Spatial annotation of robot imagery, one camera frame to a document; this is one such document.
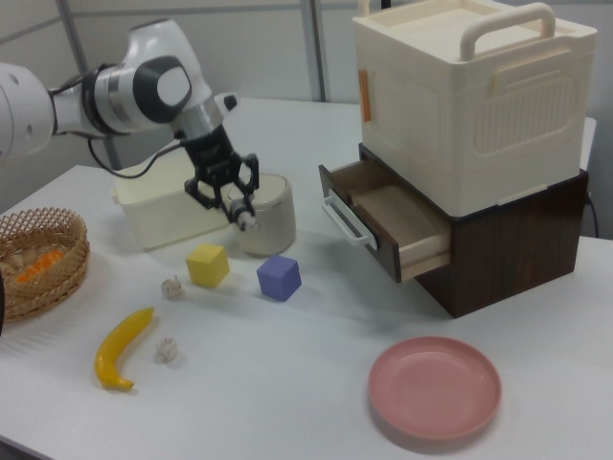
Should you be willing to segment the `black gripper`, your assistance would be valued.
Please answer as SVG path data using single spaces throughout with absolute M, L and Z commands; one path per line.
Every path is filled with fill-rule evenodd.
M 251 196 L 260 186 L 259 159 L 255 153 L 240 156 L 235 152 L 223 125 L 218 126 L 207 135 L 198 138 L 182 140 L 180 145 L 185 149 L 194 167 L 194 176 L 185 184 L 185 192 L 206 209 L 217 209 L 223 212 L 230 223 L 237 224 L 238 218 L 223 200 L 221 188 L 234 183 L 243 195 L 243 203 L 247 211 L 255 214 Z M 245 166 L 249 172 L 249 180 L 244 182 L 239 173 Z M 209 185 L 214 194 L 208 196 L 200 191 L 200 183 Z

